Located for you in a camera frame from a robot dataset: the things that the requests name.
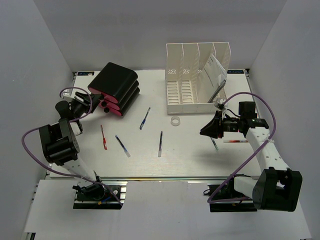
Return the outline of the dark blue pen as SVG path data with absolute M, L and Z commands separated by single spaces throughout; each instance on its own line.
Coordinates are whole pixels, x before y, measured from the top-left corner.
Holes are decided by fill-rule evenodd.
M 159 147 L 158 147 L 159 158 L 162 156 L 162 142 L 163 142 L 163 131 L 160 132 L 160 138 L 159 138 Z

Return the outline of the red white marker pen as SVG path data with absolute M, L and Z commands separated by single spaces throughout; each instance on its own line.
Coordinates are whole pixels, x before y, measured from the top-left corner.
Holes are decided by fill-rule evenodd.
M 223 143 L 226 144 L 232 144 L 232 143 L 248 143 L 247 140 L 245 139 L 240 139 L 240 140 L 236 140 L 236 139 L 224 139 Z

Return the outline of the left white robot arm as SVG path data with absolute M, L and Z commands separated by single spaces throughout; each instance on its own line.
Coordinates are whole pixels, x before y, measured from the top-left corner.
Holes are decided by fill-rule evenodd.
M 101 94 L 86 95 L 77 92 L 72 101 L 61 100 L 55 105 L 60 116 L 58 122 L 39 128 L 43 155 L 48 163 L 64 168 L 71 175 L 100 181 L 96 172 L 78 156 L 80 146 L 76 136 L 83 133 L 79 118 L 93 112 L 102 99 Z

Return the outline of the black pink drawer organizer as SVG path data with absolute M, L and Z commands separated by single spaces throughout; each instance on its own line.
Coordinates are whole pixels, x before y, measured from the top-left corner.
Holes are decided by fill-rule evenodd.
M 109 62 L 87 86 L 95 95 L 102 95 L 99 107 L 105 113 L 124 116 L 137 99 L 140 88 L 138 74 L 129 68 Z

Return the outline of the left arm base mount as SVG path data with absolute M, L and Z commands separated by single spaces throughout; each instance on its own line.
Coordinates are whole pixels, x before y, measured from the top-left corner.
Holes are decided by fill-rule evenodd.
M 109 185 L 111 192 L 99 184 L 91 184 L 87 187 L 74 185 L 75 197 L 73 209 L 75 210 L 120 210 L 122 206 L 113 196 L 121 199 L 121 185 Z

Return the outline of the white instruction booklet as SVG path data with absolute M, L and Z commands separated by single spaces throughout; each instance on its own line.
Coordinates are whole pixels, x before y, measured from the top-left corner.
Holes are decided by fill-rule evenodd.
M 227 72 L 212 53 L 201 72 L 204 102 L 212 103 L 226 85 Z

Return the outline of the green pen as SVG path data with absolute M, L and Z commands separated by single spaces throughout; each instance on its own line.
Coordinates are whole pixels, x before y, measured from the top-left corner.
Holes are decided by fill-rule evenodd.
M 218 145 L 217 145 L 217 143 L 216 143 L 215 139 L 214 139 L 213 137 L 211 137 L 210 139 L 211 139 L 211 141 L 212 141 L 212 143 L 213 143 L 213 145 L 214 145 L 215 149 L 218 151 L 218 150 L 219 150 L 219 148 L 218 148 Z

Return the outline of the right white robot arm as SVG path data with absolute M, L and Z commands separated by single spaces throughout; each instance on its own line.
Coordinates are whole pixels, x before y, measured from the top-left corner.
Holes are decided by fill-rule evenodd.
M 250 210 L 294 212 L 299 200 L 303 177 L 284 162 L 265 119 L 258 118 L 253 101 L 241 101 L 238 116 L 216 111 L 213 119 L 200 130 L 200 135 L 221 139 L 226 132 L 241 133 L 253 149 L 261 174 L 253 179 L 233 173 L 228 182 L 210 190 L 208 203 L 212 212 L 226 212 L 235 208 L 243 211 L 241 203 L 251 201 Z

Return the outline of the blue clear-cap pen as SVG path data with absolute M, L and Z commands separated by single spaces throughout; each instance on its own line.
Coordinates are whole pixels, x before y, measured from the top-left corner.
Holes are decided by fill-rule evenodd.
M 127 150 L 127 148 L 125 147 L 125 145 L 124 145 L 124 144 L 122 143 L 122 141 L 120 140 L 120 138 L 119 138 L 117 135 L 115 135 L 115 138 L 116 138 L 116 140 L 118 141 L 118 143 L 120 144 L 120 146 L 122 147 L 122 149 L 123 149 L 124 153 L 126 154 L 126 156 L 127 156 L 128 158 L 130 158 L 131 155 L 130 155 L 129 151 Z

